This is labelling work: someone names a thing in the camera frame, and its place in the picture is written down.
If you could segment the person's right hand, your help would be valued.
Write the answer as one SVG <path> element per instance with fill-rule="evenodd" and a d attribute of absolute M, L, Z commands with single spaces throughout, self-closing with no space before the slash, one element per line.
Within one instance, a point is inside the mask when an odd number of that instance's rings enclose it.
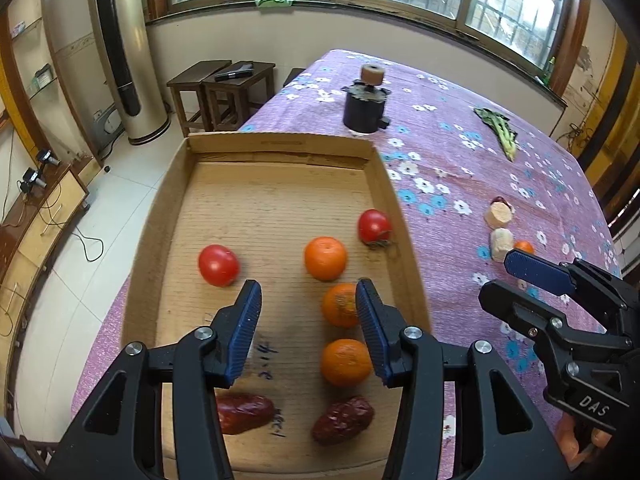
<path fill-rule="evenodd" d="M 581 464 L 592 463 L 611 438 L 607 432 L 591 428 L 569 414 L 562 415 L 555 429 L 555 440 L 570 470 L 575 470 Z"/>

